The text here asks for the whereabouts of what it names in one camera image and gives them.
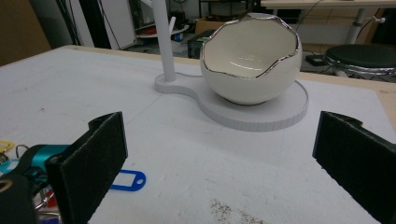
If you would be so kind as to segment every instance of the white tabletop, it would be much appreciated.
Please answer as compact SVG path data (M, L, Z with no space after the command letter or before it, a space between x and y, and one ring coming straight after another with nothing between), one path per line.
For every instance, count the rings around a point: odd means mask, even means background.
M198 65L176 64L200 75ZM321 110L364 122L395 142L374 91L300 80L307 114L288 129L223 127L189 97L161 94L161 62L73 49L0 67L0 139L71 144L101 115L122 111L141 171L137 192L110 190L91 223L376 223L312 158Z

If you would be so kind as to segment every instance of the cardboard box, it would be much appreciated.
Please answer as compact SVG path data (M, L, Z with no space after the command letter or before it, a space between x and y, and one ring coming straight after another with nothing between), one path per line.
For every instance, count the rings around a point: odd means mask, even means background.
M0 1L0 27L0 66L51 50L29 1Z
M205 30L217 30L222 24L222 21L207 21L206 18L201 18L195 25L195 34L198 35Z

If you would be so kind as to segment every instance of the egg-shaped bowl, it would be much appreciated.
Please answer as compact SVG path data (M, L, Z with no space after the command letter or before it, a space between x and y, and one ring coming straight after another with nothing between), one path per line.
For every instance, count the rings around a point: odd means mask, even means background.
M249 13L222 25L203 44L201 71L210 88L239 105L257 105L284 92L302 62L297 33L279 17Z

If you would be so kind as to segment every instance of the stool seat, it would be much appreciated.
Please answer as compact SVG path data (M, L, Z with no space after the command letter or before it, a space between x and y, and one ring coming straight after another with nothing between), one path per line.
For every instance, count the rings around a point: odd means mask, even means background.
M372 45L341 45L329 48L324 61L352 75L396 75L396 50Z

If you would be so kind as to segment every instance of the stain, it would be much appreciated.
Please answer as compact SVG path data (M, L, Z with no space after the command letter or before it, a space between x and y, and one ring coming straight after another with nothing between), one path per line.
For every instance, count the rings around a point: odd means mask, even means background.
M241 224L268 224L268 222L264 222L263 220L253 217L246 212L239 211L241 213Z
M237 224L269 224L257 217L251 216L245 211L233 210L229 205L220 203L213 199L210 201L210 208L214 219L219 224L237 223Z
M205 181L207 181L207 182L209 182L209 183L212 183L212 184L218 184L218 183L216 183L215 181L209 180L209 179L205 179Z
M229 223L230 214L232 212L231 207L226 204L219 203L216 199L211 201L210 208L212 209L212 215L215 216L215 220L218 223Z

